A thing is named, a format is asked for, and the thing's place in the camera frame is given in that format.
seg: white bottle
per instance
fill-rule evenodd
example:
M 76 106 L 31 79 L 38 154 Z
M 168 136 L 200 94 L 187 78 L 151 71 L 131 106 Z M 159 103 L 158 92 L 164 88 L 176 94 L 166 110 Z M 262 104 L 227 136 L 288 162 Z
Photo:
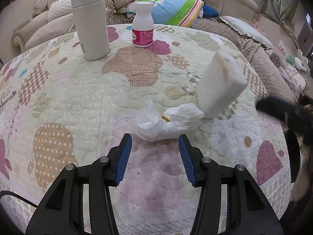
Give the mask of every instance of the white bottle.
M 152 9 L 152 2 L 135 2 L 136 16 L 132 24 L 132 41 L 136 47 L 146 48 L 152 45 L 154 29 Z
M 86 60 L 98 60 L 110 51 L 104 0 L 71 0 L 81 50 Z
M 248 82 L 231 54 L 216 52 L 196 86 L 198 107 L 205 118 L 217 117 L 247 87 Z

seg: white foam block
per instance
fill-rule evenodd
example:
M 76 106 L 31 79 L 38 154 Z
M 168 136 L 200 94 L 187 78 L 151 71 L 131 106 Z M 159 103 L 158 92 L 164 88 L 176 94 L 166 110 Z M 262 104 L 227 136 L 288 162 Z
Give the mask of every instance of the white foam block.
M 216 52 L 196 87 L 198 107 L 206 118 L 215 118 L 247 85 L 242 68 L 233 56 Z

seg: dark blue cloth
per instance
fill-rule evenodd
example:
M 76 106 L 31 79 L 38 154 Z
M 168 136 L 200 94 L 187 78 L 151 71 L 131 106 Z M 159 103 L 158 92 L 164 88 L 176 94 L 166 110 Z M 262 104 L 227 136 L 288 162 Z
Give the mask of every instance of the dark blue cloth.
M 219 13 L 211 8 L 210 6 L 207 6 L 204 4 L 203 6 L 203 18 L 214 18 L 214 17 L 218 17 L 219 16 Z

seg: green ball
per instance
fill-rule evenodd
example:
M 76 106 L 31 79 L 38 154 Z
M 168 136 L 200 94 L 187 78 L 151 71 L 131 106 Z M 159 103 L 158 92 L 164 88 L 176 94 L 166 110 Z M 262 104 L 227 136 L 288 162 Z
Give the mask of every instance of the green ball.
M 287 61 L 288 63 L 290 63 L 291 65 L 295 65 L 295 58 L 294 58 L 293 55 L 288 55 L 288 56 L 286 57 L 286 61 Z

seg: green stripe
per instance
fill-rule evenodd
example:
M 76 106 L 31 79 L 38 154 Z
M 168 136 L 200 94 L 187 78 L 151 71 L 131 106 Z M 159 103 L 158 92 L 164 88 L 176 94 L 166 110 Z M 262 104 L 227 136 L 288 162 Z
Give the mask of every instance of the green stripe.
M 178 24 L 183 20 L 183 18 L 189 13 L 189 11 L 194 6 L 196 0 L 186 0 L 183 6 L 174 14 L 173 17 L 167 21 L 167 25 L 178 26 Z

